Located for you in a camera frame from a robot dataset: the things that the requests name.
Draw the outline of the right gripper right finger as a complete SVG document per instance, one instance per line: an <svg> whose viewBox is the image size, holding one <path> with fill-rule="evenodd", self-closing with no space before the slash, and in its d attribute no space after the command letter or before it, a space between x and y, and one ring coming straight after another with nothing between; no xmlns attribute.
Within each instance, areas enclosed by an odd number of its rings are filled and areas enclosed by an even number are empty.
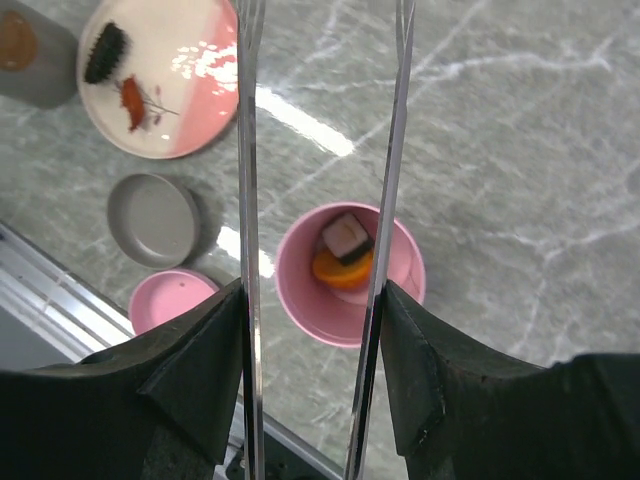
<svg viewBox="0 0 640 480"><path fill-rule="evenodd" d="M639 357L547 368L494 350L385 290L381 348L396 450L412 479L635 479Z"/></svg>

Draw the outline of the metal tongs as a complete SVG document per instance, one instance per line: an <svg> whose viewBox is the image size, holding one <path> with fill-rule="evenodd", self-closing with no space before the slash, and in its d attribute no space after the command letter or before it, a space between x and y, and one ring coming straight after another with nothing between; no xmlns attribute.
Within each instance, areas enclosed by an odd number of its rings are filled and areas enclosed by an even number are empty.
<svg viewBox="0 0 640 480"><path fill-rule="evenodd" d="M263 382L261 355L261 315L259 280L259 238L256 161L256 81L266 4L263 1L239 1L237 10L238 75L238 172L241 251L241 287L244 306L242 329L244 458L245 476L266 476ZM394 232L395 207L401 171L407 123L408 91L414 37L413 1L396 4L396 75L385 177L380 216L375 240L373 274L364 319L363 339L356 375L352 407L352 426L343 476L364 476L369 417L376 372L378 347L384 311L384 291Z"/></svg>

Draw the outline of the dark sea cucumber toy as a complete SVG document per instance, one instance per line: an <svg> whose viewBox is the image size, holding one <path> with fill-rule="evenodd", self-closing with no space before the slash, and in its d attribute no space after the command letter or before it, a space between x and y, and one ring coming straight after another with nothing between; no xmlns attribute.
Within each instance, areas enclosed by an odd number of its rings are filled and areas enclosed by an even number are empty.
<svg viewBox="0 0 640 480"><path fill-rule="evenodd" d="M84 82L104 83L117 70L127 52L128 35L115 22L106 23L90 51L84 70Z"/></svg>

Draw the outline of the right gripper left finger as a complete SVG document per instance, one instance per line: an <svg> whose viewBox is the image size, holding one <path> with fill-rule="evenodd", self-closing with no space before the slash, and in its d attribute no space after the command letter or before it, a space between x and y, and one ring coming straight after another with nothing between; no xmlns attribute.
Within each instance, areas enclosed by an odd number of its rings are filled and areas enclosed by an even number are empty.
<svg viewBox="0 0 640 480"><path fill-rule="evenodd" d="M181 316L75 364L1 374L5 479L210 479L242 372L232 282Z"/></svg>

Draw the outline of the orange slice toy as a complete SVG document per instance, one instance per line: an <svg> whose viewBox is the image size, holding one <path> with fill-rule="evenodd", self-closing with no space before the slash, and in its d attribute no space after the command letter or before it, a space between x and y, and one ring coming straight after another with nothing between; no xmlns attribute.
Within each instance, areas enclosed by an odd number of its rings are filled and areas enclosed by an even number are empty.
<svg viewBox="0 0 640 480"><path fill-rule="evenodd" d="M373 251L369 250L356 261L343 265L328 249L323 249L312 260L312 273L317 280L331 288L355 289L369 281L373 259Z"/></svg>

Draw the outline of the red shrimp toy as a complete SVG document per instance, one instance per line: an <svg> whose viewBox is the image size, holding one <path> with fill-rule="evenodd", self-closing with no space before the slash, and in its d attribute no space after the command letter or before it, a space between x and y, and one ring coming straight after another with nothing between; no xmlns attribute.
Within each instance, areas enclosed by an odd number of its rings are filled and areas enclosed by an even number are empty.
<svg viewBox="0 0 640 480"><path fill-rule="evenodd" d="M128 131L133 133L142 125L146 115L143 96L134 75L131 75L122 82L120 99L121 106L129 115Z"/></svg>

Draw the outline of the sushi roll toy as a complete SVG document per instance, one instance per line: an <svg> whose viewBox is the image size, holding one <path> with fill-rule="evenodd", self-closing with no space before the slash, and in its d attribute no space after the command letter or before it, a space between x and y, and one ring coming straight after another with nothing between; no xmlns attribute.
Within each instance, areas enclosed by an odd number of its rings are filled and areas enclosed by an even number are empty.
<svg viewBox="0 0 640 480"><path fill-rule="evenodd" d="M350 212L333 218L321 231L325 246L340 264L355 263L373 248L373 240L359 219Z"/></svg>

